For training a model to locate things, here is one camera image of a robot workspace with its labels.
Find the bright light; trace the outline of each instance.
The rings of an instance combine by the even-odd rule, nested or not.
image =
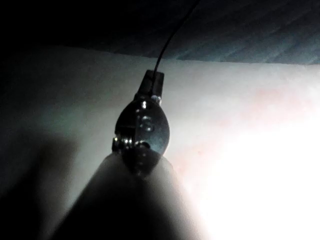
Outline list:
[[[320,114],[223,141],[219,154],[203,149],[194,162],[205,167],[183,180],[211,239],[320,239]]]

